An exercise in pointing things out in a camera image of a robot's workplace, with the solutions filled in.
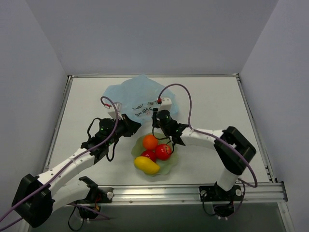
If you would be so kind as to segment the orange fake orange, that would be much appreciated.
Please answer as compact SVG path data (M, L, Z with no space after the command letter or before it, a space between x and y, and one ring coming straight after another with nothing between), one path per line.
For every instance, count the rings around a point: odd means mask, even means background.
M158 146L158 140L149 134L143 138L142 145L146 150L154 150Z

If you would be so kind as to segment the red fake apple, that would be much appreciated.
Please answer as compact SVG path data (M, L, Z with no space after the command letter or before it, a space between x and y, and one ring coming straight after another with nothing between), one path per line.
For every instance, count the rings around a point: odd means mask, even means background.
M168 160L172 154L172 150L169 145L167 144L159 144L155 148L155 155L156 158L159 160Z

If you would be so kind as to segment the light blue plastic bag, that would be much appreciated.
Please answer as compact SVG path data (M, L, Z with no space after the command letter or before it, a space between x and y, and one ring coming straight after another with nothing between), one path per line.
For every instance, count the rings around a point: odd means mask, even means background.
M121 113L126 114L131 120L143 125L151 120L146 122L139 121L138 118L134 117L132 108L146 102L157 101L158 96L170 98L172 101L170 114L174 116L178 113L179 107L175 94L167 89L160 95L163 88L164 86L160 83L149 79L145 75L139 75L119 85L108 86L103 96L112 100L113 103L120 102L122 104Z

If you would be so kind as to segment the red fake pomegranate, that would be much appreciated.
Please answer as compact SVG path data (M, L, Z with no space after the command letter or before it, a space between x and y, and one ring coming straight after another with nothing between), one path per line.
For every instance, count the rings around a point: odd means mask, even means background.
M156 155L155 152L152 150L145 150L141 153L142 157L147 157L149 158L151 161L156 162Z

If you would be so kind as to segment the yellow fake mango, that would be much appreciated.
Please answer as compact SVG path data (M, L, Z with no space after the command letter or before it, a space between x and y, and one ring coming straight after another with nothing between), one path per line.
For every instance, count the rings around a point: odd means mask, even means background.
M160 171L160 166L153 162L150 158L139 156L135 158L134 165L145 174L153 175Z

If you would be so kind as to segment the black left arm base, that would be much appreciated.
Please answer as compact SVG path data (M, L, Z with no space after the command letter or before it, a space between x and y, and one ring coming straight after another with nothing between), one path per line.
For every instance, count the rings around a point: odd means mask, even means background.
M87 176L78 179L78 184L82 184L83 192L80 198L76 198L72 203L78 205L78 214L81 219L109 220L110 218L101 213L101 203L112 203L114 197L112 187L100 188L93 180Z

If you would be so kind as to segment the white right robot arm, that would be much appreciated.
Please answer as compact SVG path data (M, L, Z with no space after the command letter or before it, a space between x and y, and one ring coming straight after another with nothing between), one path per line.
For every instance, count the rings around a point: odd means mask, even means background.
M216 181L214 193L219 199L226 199L232 193L236 181L256 188L257 178L249 165L256 154L254 146L235 127L225 130L193 129L172 119L169 110L153 109L153 127L161 129L172 140L173 145L194 145L214 149L224 165Z

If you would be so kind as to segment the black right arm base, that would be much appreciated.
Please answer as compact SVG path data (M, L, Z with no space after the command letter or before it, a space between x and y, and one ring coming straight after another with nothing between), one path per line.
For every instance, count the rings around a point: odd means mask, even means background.
M228 191L223 190L217 183L213 186L199 186L199 197L203 211L210 217L217 216L222 220L228 220L239 211L245 193L246 188L241 190L241 187L237 185ZM212 203L212 212L206 210L205 203Z

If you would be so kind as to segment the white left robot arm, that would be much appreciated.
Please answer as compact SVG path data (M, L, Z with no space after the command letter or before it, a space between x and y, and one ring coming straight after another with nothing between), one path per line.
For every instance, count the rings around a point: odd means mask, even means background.
M56 193L77 174L107 156L110 145L118 143L121 137L133 136L140 127L141 123L126 114L118 119L100 119L98 132L88 135L73 155L49 171L38 176L28 174L21 179L12 202L13 210L30 226L41 226L55 210Z

